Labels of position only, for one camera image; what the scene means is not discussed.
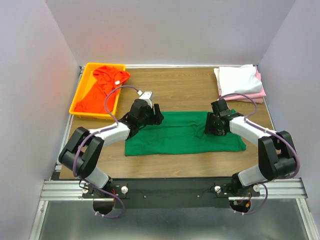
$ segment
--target yellow plastic bin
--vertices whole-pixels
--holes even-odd
[[[102,66],[115,67],[118,70],[125,71],[126,65],[124,64],[111,64],[111,63],[96,63],[96,62],[88,62],[84,68],[81,80],[76,89],[75,95],[73,97],[69,113],[75,115],[79,118],[87,117],[87,118],[96,118],[96,119],[113,119],[109,114],[100,114],[100,113],[89,113],[89,112],[78,112],[74,111],[76,104],[80,102],[90,91],[93,84],[97,81],[93,75],[93,71]],[[120,89],[116,91],[115,102],[112,110],[112,114],[115,115],[117,111]]]

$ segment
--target wooden table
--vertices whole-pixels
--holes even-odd
[[[208,111],[210,103],[218,98],[217,80],[212,68],[143,68],[128,69],[128,85],[154,93],[153,103],[161,111]],[[117,118],[130,110],[138,95],[133,89],[121,90]],[[229,101],[230,108],[241,114],[254,110],[252,103]],[[250,117],[255,123],[273,129],[265,104]],[[112,121],[74,117],[71,131],[78,127],[97,129]],[[125,156],[125,142],[117,142],[102,149],[97,166],[112,178],[162,178],[162,177],[218,177],[231,176],[258,163],[257,148],[244,140],[246,151],[206,152],[181,155]],[[62,166],[60,179],[72,179],[72,172]]]

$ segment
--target folded white towel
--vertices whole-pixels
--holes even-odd
[[[221,95],[239,93],[255,94],[262,90],[261,81],[256,78],[256,67],[252,64],[241,67],[221,66],[214,70]]]

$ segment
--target folded pink towel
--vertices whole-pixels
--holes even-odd
[[[255,67],[256,69],[256,78],[261,81],[261,73],[258,72],[257,67]],[[221,96],[221,89],[220,89],[220,84],[219,82],[217,82],[218,84],[218,92],[219,92],[219,96]],[[263,97],[266,96],[265,90],[264,90],[264,86],[262,86],[261,92],[259,93],[248,93],[246,94],[248,97],[252,98],[257,104],[262,104],[264,102]],[[231,101],[231,100],[237,100],[237,101],[241,101],[241,102],[250,102],[249,99],[245,98],[244,96],[239,96],[239,95],[234,95],[234,96],[227,96],[224,98],[226,101]]]

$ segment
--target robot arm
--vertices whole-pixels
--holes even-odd
[[[224,136],[237,134],[258,147],[258,164],[232,175],[232,188],[236,191],[252,184],[271,181],[284,177],[296,170],[297,162],[292,151],[276,137],[248,124],[240,113],[232,113],[224,99],[211,103],[212,112],[208,112],[205,133]],[[285,139],[294,149],[290,134],[286,131],[275,132]]]
[[[111,178],[96,167],[102,148],[132,138],[141,127],[161,124],[164,117],[158,104],[154,104],[153,107],[152,98],[151,91],[144,92],[134,101],[130,111],[118,123],[89,130],[78,127],[60,153],[59,162],[73,170],[78,147],[87,136],[98,132],[85,143],[86,150],[80,152],[76,162],[76,173],[81,179],[87,180],[100,189],[106,187],[107,183],[111,182]]]

